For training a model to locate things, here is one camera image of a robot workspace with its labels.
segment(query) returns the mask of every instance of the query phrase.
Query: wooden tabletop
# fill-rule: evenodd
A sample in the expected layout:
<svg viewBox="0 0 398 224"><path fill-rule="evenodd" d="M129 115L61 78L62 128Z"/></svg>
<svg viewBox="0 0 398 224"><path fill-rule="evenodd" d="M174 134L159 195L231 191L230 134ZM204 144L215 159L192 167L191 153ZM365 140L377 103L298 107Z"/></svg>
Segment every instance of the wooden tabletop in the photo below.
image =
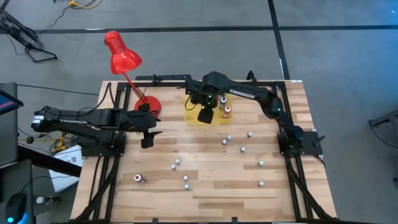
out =
<svg viewBox="0 0 398 224"><path fill-rule="evenodd" d="M103 82L100 98L106 84ZM112 82L114 95L117 82ZM313 123L302 82L286 81L294 123L312 130ZM257 102L232 96L233 118L229 124L187 124L184 120L185 90L149 87L146 95L156 96L162 111L152 148L142 149L142 134L128 133L126 151L120 160L113 202L112 222L266 222L295 220L284 158L276 138L278 125L264 116ZM129 110L137 100L131 94ZM108 96L100 108L112 108ZM232 140L226 146L227 135ZM175 170L170 166L180 159ZM302 156L309 191L327 213L336 216L325 169L313 156ZM71 218L88 205L97 157L87 158L78 184ZM97 183L101 166L98 168ZM146 184L134 181L136 174ZM106 192L101 206L104 217ZM298 190L301 214L305 217Z"/></svg>

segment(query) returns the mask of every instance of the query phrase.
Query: red desk lamp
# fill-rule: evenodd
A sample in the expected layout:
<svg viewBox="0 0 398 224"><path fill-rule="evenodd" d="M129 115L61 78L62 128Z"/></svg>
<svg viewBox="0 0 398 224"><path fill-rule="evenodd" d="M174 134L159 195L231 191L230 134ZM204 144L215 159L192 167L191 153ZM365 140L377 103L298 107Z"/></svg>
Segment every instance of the red desk lamp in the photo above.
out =
<svg viewBox="0 0 398 224"><path fill-rule="evenodd" d="M126 47L122 37L116 31L109 31L105 34L105 44L112 53L112 73L115 75L123 74L139 98L134 109L138 110L142 105L146 104L149 105L149 111L151 111L155 117L158 117L162 109L159 100L154 96L145 96L126 75L126 72L136 69L142 63L140 56Z"/></svg>

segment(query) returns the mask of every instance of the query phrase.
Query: lamp shade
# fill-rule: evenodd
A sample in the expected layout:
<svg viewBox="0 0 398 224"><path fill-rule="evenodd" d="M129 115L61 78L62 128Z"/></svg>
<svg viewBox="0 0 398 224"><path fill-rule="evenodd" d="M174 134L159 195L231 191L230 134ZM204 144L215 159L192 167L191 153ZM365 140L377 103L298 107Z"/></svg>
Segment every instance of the lamp shade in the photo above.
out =
<svg viewBox="0 0 398 224"><path fill-rule="evenodd" d="M130 72L142 63L140 56L126 47L118 32L107 32L105 34L105 43L112 53L111 71L113 74Z"/></svg>

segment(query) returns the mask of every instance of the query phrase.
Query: white paper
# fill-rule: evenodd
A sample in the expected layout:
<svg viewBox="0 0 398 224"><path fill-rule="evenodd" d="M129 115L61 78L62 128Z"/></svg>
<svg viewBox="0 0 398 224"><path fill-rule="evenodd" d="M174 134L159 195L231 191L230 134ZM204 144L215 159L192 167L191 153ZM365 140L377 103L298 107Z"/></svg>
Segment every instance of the white paper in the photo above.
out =
<svg viewBox="0 0 398 224"><path fill-rule="evenodd" d="M54 158L61 159L63 161L69 162L76 166L83 166L83 158L81 156L80 146L76 145L64 151L61 151L59 155L54 155ZM54 186L54 191L60 192L73 185L79 181L78 177L68 177L66 174L55 172L50 170L50 176L52 179L52 184Z"/></svg>

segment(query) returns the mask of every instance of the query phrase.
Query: lamp base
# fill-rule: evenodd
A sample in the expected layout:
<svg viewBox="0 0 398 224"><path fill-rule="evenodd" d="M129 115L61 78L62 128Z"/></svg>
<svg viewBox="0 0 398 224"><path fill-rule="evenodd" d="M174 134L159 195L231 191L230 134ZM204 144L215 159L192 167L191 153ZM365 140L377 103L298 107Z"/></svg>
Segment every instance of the lamp base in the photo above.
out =
<svg viewBox="0 0 398 224"><path fill-rule="evenodd" d="M134 109L138 110L140 106L144 103L149 104L149 111L152 111L152 114L157 118L160 115L160 111L162 110L162 105L160 105L160 101L154 96L145 96L144 100L138 100L134 105Z"/></svg>

